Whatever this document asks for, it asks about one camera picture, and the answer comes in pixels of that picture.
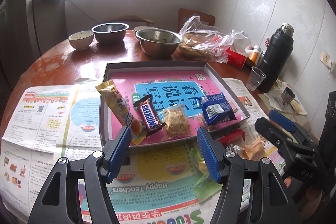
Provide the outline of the person's hand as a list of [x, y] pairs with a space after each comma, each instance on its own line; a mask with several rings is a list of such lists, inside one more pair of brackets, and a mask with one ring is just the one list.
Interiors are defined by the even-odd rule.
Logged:
[[287, 177], [287, 178], [284, 180], [284, 183], [285, 183], [285, 185], [286, 185], [287, 188], [290, 187], [290, 185], [291, 185], [291, 181], [292, 181], [292, 177], [291, 177], [291, 176]]

